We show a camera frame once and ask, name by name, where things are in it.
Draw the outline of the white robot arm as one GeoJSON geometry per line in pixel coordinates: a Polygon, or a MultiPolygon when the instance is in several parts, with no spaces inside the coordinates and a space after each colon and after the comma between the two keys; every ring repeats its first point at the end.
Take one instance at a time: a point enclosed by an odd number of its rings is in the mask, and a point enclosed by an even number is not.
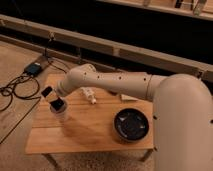
{"type": "Polygon", "coordinates": [[[213,171],[213,97],[188,74],[103,73],[91,64],[71,69],[42,91],[55,111],[80,87],[97,87],[153,103],[155,171],[213,171]]]}

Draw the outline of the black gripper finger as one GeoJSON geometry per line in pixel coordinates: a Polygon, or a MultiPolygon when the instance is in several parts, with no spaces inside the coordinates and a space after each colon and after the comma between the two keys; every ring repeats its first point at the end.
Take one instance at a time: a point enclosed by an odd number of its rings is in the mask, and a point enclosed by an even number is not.
{"type": "Polygon", "coordinates": [[[43,97],[47,97],[52,91],[53,88],[51,86],[48,86],[41,92],[41,94],[43,97]]]}

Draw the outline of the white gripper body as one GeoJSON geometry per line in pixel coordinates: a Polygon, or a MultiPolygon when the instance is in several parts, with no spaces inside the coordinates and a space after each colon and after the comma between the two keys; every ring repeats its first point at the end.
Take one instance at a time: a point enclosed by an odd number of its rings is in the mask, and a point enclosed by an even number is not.
{"type": "Polygon", "coordinates": [[[56,83],[54,90],[60,97],[66,97],[72,92],[72,85],[67,80],[60,80],[56,83]]]}

